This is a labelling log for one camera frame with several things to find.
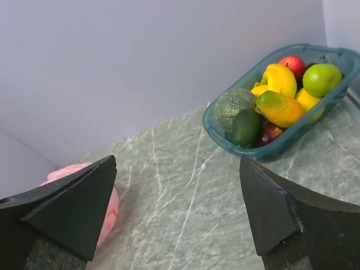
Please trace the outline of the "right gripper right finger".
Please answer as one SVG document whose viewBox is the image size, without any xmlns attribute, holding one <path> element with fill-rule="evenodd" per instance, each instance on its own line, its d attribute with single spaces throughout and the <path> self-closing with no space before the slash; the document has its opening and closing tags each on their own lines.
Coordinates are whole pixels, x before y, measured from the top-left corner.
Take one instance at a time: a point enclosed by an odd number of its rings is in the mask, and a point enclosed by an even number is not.
<svg viewBox="0 0 360 270">
<path fill-rule="evenodd" d="M 314 192 L 248 157 L 239 173 L 265 269 L 359 269 L 359 205 Z"/>
</svg>

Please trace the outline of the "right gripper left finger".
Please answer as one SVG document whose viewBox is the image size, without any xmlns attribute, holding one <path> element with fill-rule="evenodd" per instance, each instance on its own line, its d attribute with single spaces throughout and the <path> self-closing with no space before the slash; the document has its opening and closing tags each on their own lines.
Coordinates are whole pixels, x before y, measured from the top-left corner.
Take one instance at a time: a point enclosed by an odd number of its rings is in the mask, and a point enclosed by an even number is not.
<svg viewBox="0 0 360 270">
<path fill-rule="evenodd" d="M 85 269 L 116 178 L 109 155 L 51 183 L 1 199 L 1 269 Z"/>
</svg>

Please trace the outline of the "pink plastic bag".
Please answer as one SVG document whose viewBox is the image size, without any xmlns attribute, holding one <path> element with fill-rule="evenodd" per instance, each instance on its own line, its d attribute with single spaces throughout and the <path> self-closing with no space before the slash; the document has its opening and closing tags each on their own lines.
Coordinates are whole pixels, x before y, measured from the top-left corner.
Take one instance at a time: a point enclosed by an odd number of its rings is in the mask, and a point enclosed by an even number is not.
<svg viewBox="0 0 360 270">
<path fill-rule="evenodd" d="M 41 184 L 41 186 L 46 185 L 50 182 L 56 181 L 58 179 L 64 178 L 70 174 L 73 174 L 89 165 L 91 162 L 80 163 L 80 164 L 72 164 L 68 165 L 64 168 L 51 172 L 47 176 L 47 180 Z M 110 196 L 110 200 L 107 206 L 107 211 L 105 214 L 105 218 L 102 224 L 101 232 L 97 241 L 97 247 L 100 247 L 101 244 L 105 241 L 107 236 L 110 234 L 111 230 L 115 225 L 115 221 L 118 218 L 118 208 L 119 208 L 120 200 L 119 195 L 115 187 L 112 189 L 112 193 Z"/>
</svg>

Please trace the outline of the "dark red apple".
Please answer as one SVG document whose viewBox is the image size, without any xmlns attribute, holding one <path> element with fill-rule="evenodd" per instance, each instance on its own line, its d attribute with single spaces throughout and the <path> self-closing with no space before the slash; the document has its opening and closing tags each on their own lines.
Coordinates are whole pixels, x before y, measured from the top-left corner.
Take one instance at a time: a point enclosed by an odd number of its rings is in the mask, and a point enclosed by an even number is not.
<svg viewBox="0 0 360 270">
<path fill-rule="evenodd" d="M 255 140 L 251 143 L 251 148 L 265 146 L 276 140 L 283 133 L 284 131 L 280 127 L 270 121 L 265 121 L 262 123 Z"/>
</svg>

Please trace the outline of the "dark green avocado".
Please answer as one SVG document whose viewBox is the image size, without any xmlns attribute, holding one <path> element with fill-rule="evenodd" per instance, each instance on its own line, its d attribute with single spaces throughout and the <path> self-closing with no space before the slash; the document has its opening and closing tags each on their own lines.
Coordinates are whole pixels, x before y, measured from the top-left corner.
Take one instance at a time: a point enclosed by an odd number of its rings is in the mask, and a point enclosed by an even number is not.
<svg viewBox="0 0 360 270">
<path fill-rule="evenodd" d="M 255 140 L 260 128 L 258 114 L 252 109 L 241 110 L 232 123 L 233 144 L 246 147 Z"/>
</svg>

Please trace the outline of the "yellow orange mango with leaf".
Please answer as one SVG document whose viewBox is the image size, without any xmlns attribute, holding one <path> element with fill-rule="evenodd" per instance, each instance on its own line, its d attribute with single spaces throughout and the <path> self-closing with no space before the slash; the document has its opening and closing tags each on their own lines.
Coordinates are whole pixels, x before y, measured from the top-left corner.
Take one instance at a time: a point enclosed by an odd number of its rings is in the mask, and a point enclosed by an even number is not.
<svg viewBox="0 0 360 270">
<path fill-rule="evenodd" d="M 262 93 L 255 104 L 267 120 L 281 128 L 290 128 L 305 114 L 296 99 L 272 91 Z"/>
</svg>

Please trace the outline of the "yellow banana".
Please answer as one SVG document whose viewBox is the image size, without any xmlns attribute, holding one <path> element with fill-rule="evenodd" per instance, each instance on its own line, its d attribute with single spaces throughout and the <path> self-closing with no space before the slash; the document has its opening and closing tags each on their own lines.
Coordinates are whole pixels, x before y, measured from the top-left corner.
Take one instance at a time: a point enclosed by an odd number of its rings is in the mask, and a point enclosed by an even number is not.
<svg viewBox="0 0 360 270">
<path fill-rule="evenodd" d="M 265 91 L 273 91 L 294 98 L 297 82 L 293 72 L 280 64 L 270 64 L 265 69 L 260 82 L 256 82 L 250 91 L 259 97 Z"/>
</svg>

